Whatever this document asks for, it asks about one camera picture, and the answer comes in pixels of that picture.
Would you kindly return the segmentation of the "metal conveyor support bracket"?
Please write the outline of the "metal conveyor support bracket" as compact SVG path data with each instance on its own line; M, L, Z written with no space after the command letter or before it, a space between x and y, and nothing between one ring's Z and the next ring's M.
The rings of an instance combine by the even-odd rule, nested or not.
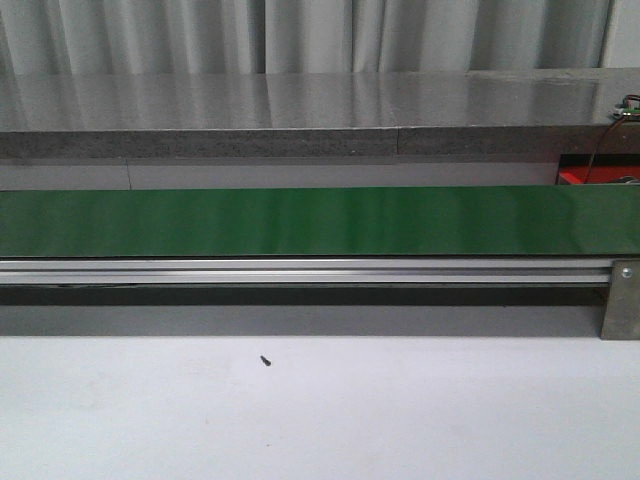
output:
M639 294L639 260L616 261L600 334L603 340L639 339Z

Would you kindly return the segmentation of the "aluminium conveyor side rail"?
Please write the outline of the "aluminium conveyor side rail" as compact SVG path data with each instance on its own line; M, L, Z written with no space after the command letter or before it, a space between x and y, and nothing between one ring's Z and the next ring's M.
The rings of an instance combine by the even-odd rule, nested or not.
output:
M1 284L590 284L611 259L3 260Z

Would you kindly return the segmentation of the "red plastic tray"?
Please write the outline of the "red plastic tray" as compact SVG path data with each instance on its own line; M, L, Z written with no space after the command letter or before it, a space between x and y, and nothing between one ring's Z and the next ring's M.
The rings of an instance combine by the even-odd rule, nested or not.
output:
M562 155L558 184L611 184L639 180L638 154Z

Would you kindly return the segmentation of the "green conveyor belt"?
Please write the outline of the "green conveyor belt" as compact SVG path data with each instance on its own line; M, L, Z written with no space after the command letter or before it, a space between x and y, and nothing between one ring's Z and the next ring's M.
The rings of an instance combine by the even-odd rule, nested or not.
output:
M3 257L635 256L635 186L6 191Z

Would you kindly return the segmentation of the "grey curtain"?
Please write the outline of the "grey curtain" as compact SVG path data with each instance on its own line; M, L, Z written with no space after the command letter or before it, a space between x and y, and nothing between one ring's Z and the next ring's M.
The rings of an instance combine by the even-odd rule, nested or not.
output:
M612 9L609 1L5 1L1 71L591 68Z

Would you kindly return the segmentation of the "small green circuit board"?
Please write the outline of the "small green circuit board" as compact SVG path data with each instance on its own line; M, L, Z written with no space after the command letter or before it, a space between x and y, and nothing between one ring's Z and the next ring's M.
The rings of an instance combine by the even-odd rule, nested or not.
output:
M640 96L629 94L622 98L610 112L610 117L615 120L638 121L640 118Z

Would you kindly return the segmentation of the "grey stone-look back shelf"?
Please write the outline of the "grey stone-look back shelf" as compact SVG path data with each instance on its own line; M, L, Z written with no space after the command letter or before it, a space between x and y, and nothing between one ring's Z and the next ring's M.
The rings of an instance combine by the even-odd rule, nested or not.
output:
M610 112L638 89L635 68L5 76L1 154L635 154L638 124Z

